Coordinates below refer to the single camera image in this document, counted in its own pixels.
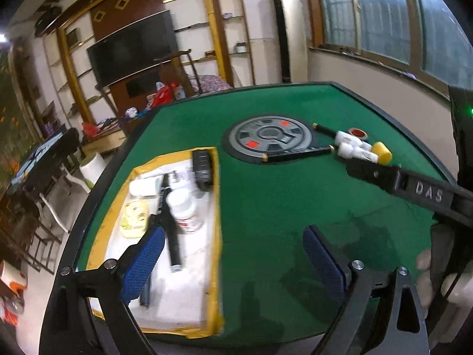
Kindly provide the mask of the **gloved right hand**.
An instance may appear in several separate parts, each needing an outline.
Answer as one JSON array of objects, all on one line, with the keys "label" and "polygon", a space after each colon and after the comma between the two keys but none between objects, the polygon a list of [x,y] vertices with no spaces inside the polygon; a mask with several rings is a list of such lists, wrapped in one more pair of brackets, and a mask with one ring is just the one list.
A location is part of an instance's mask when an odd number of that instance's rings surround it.
[{"label": "gloved right hand", "polygon": [[[445,265],[434,263],[431,249],[420,252],[416,259],[420,275],[416,279],[416,289],[424,317],[431,312],[430,306],[435,296],[444,297],[458,276],[457,272],[445,275]],[[447,297],[447,307],[429,334],[430,349],[438,345],[449,345],[460,334],[460,329],[472,312],[472,261],[463,270],[455,287]]]}]

